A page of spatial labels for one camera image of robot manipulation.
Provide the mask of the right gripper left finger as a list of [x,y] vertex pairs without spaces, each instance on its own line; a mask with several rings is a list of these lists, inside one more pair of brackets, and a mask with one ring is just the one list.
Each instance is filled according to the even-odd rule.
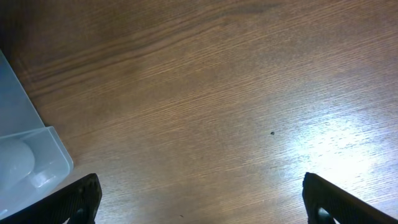
[[1,220],[1,224],[94,224],[102,198],[97,174],[88,174],[29,207]]

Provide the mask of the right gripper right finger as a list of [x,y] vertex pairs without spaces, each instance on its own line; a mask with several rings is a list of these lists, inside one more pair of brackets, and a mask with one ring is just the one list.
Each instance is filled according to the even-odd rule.
[[397,224],[397,219],[370,206],[319,175],[307,172],[302,185],[302,197],[309,224]]

